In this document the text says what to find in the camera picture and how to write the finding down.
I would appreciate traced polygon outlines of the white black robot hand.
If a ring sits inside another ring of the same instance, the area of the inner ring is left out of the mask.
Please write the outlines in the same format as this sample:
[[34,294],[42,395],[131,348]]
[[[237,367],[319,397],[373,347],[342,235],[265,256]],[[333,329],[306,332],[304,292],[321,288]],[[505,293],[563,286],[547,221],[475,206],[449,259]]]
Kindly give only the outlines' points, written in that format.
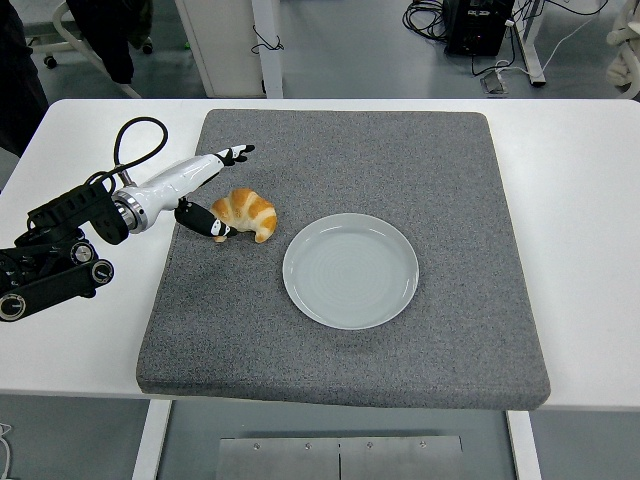
[[234,236],[237,230],[187,196],[208,183],[226,166],[247,160],[253,145],[237,145],[214,154],[196,156],[155,175],[140,186],[127,186],[114,194],[132,233],[148,230],[163,211],[172,211],[182,226],[207,237]]

